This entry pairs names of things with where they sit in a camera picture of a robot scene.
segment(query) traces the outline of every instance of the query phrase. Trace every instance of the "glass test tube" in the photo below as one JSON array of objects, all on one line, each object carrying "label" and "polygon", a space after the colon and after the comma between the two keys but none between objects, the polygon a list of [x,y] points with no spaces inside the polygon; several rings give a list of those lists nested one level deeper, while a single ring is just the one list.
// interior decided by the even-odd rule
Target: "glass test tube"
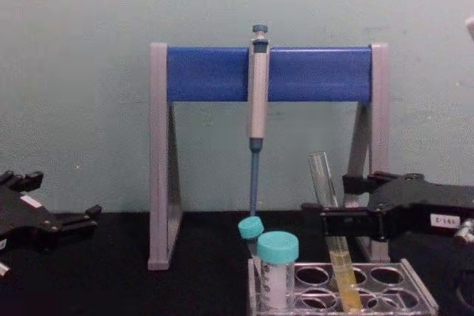
[{"label": "glass test tube", "polygon": [[260,300],[269,310],[290,311],[295,303],[295,260],[298,238],[288,232],[267,232],[258,238],[261,259]]},{"label": "glass test tube", "polygon": [[238,223],[240,236],[247,242],[247,247],[252,256],[253,265],[257,269],[258,276],[261,277],[260,258],[257,255],[257,238],[263,233],[264,225],[260,217],[250,216]]},{"label": "glass test tube", "polygon": [[[323,207],[337,207],[338,201],[326,153],[310,152],[309,161],[318,202]],[[353,288],[353,285],[356,284],[356,276],[354,275],[346,238],[344,236],[326,237],[326,244],[329,249],[343,310],[345,312],[361,310],[360,295]]]}]

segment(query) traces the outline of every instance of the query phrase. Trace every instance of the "yellow liquid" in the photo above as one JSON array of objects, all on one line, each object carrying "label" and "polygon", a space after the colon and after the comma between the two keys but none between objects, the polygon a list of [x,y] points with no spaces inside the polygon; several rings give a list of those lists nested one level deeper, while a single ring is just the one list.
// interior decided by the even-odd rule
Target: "yellow liquid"
[{"label": "yellow liquid", "polygon": [[361,297],[353,288],[356,284],[356,276],[349,251],[330,250],[330,257],[344,312],[360,311],[362,309]]}]

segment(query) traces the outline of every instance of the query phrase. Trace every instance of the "teal screw cap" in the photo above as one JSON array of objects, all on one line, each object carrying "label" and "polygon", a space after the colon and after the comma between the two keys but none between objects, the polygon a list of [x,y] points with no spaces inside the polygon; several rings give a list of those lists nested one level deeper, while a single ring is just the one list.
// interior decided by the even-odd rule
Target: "teal screw cap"
[{"label": "teal screw cap", "polygon": [[238,223],[238,231],[240,236],[249,240],[251,238],[257,238],[264,231],[264,225],[258,216],[250,216]]},{"label": "teal screw cap", "polygon": [[298,238],[282,231],[264,233],[257,241],[257,255],[271,264],[294,262],[299,255]]}]

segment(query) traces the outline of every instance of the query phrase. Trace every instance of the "black table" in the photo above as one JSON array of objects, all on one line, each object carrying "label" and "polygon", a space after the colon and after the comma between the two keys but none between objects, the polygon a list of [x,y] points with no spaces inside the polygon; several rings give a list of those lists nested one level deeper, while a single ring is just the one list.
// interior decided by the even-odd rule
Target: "black table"
[{"label": "black table", "polygon": [[[206,315],[244,316],[247,247],[238,236],[240,212],[186,213],[171,268],[148,272],[148,214],[104,214],[91,241],[51,255],[11,251],[1,260],[12,272],[0,280],[0,315]],[[300,261],[329,261],[321,233],[300,212],[263,212],[267,230],[300,240]],[[353,261],[363,262],[354,241]],[[453,268],[474,269],[474,254],[455,253],[450,239],[405,236],[391,243],[406,258],[441,306],[441,315],[470,315],[455,299]]]}]

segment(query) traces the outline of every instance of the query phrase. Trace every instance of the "painted wall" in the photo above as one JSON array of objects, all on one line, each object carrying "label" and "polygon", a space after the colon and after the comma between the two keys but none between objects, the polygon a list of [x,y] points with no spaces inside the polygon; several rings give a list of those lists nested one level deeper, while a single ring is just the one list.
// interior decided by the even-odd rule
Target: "painted wall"
[{"label": "painted wall", "polygon": [[[0,0],[0,169],[43,170],[56,211],[148,209],[148,45],[392,49],[393,172],[474,184],[473,0]],[[262,209],[312,198],[307,152],[347,165],[355,104],[272,104]],[[176,106],[184,207],[245,209],[245,104]]]}]

